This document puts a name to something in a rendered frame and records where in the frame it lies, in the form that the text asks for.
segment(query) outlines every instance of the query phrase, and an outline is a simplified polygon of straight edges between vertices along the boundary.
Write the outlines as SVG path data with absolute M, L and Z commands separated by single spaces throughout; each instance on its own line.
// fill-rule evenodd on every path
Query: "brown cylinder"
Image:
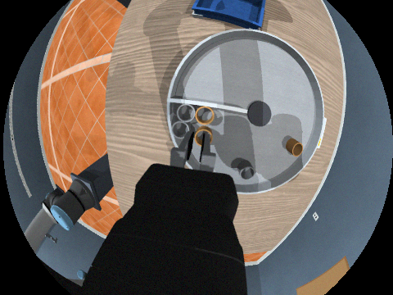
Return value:
M 203 120 L 203 119 L 199 116 L 200 111 L 203 110 L 203 109 L 208 109 L 209 111 L 211 111 L 211 118 L 210 118 L 210 119 L 208 119 L 208 120 Z M 213 122 L 213 120 L 215 119 L 215 113 L 213 112 L 213 110 L 212 110 L 211 107 L 198 107 L 198 109 L 197 109 L 196 112 L 195 112 L 195 119 L 196 119 L 196 121 L 197 121 L 199 124 L 208 125 L 208 124 L 210 124 L 211 122 Z
M 285 148 L 295 157 L 300 156 L 303 152 L 303 145 L 293 138 L 288 139 Z
M 209 127 L 207 127 L 207 126 L 201 126 L 201 127 L 199 127 L 198 130 L 195 132 L 195 137 L 194 137 L 195 142 L 196 142 L 198 145 L 200 145 L 200 146 L 202 146 L 202 138 L 200 138 L 200 137 L 198 136 L 198 134 L 201 133 L 201 132 L 204 132 L 204 131 L 207 132 L 207 133 L 210 135 L 210 143 L 211 143 L 212 140 L 213 140 L 213 133 L 211 132 L 211 129 L 210 129 Z

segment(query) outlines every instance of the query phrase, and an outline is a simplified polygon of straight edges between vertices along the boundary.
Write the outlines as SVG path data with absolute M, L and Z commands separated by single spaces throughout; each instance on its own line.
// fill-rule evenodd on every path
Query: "blue container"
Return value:
M 257 30 L 264 20 L 266 0 L 196 0 L 197 15 Z

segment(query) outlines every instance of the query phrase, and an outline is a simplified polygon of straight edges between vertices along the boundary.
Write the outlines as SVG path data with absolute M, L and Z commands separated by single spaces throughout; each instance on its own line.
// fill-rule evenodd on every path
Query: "black disc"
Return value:
M 269 123 L 272 117 L 270 107 L 261 101 L 253 102 L 248 107 L 247 112 L 248 120 L 255 126 L 265 126 Z

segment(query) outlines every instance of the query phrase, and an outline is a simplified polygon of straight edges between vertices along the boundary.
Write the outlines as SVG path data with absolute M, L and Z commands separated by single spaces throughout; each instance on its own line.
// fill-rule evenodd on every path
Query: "orange floor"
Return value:
M 116 0 L 74 0 L 47 52 L 41 85 L 41 132 L 52 177 L 64 191 L 106 154 L 106 79 L 117 31 L 127 8 Z M 113 188 L 81 220 L 108 235 L 122 216 Z M 245 254 L 257 261 L 265 252 Z

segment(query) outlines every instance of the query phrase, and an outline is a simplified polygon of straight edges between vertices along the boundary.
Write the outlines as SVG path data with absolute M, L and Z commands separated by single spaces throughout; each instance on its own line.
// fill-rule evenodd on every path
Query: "gray circular tray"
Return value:
M 253 125 L 247 117 L 254 101 L 271 111 L 267 125 Z M 172 126 L 179 121 L 182 104 L 211 107 L 215 119 L 209 125 L 216 154 L 214 172 L 231 175 L 238 193 L 262 193 L 295 176 L 314 155 L 323 136 L 323 98 L 307 61 L 285 41 L 253 29 L 233 29 L 197 44 L 182 60 L 169 87 L 167 115 Z M 195 117 L 185 122 L 197 130 Z M 289 138 L 303 145 L 295 157 L 285 148 Z M 201 146 L 194 141 L 186 165 L 199 169 Z M 246 160 L 254 175 L 241 176 L 237 165 Z

